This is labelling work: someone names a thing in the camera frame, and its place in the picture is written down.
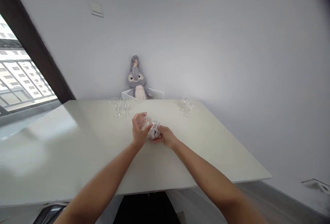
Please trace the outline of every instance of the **clear glass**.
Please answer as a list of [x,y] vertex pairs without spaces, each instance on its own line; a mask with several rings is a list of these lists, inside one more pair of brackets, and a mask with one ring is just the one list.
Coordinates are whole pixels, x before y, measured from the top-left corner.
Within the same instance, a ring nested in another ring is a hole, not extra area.
[[188,101],[188,104],[187,104],[186,116],[189,116],[189,112],[193,108],[193,106],[194,106],[194,100],[191,99]]
[[185,111],[185,107],[186,107],[186,104],[188,101],[189,101],[189,99],[187,97],[184,96],[182,98],[182,108],[181,108],[182,111]]
[[128,113],[128,108],[130,107],[130,100],[121,98],[120,101],[122,101],[122,105],[124,107],[124,110],[126,111],[126,118],[130,118],[131,115]]
[[112,104],[116,108],[116,111],[117,111],[116,117],[117,118],[121,118],[122,117],[122,114],[119,113],[120,100],[118,98],[111,98],[109,100],[109,102],[110,102],[110,104]]
[[136,117],[136,123],[140,129],[144,130],[149,124],[157,124],[157,121],[152,120],[151,117],[147,115],[147,112],[143,112]]

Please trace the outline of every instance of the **light switch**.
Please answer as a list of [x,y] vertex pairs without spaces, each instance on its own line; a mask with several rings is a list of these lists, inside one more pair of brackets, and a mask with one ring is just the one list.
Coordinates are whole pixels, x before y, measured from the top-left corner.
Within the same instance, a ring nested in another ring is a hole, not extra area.
[[94,3],[94,2],[91,2],[91,1],[89,1],[88,3],[89,3],[90,12],[93,15],[96,15],[96,16],[99,16],[99,17],[103,17],[103,12],[102,12],[101,5],[99,5],[97,3]]

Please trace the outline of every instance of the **white basket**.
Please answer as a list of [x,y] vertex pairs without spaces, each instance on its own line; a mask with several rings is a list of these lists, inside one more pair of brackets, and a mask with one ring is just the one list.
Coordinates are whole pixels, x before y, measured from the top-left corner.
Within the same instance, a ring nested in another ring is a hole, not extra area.
[[[149,87],[147,87],[147,88],[151,91],[151,94],[152,94],[152,98],[151,99],[164,99],[164,93],[163,92],[160,92],[160,91],[151,89]],[[128,92],[130,90],[131,89],[129,89],[129,90],[124,91],[124,92],[121,93],[121,96],[123,97],[123,99],[138,100],[137,98],[128,95]]]

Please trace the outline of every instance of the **bunny ear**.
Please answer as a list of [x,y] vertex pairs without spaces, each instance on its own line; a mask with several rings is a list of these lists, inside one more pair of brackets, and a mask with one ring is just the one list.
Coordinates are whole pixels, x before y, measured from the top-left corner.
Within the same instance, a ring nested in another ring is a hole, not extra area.
[[130,67],[130,72],[132,71],[133,69],[133,66],[134,66],[134,62],[135,60],[137,60],[137,66],[139,66],[139,57],[137,55],[133,55],[132,58],[131,58],[131,67]]

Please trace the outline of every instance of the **window frame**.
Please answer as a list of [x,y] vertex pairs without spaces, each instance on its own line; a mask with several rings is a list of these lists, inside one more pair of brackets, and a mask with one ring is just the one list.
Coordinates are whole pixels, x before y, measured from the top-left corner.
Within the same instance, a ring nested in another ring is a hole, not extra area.
[[69,100],[75,100],[53,57],[33,25],[22,1],[0,0],[0,13],[40,73],[44,76],[58,100],[62,104]]

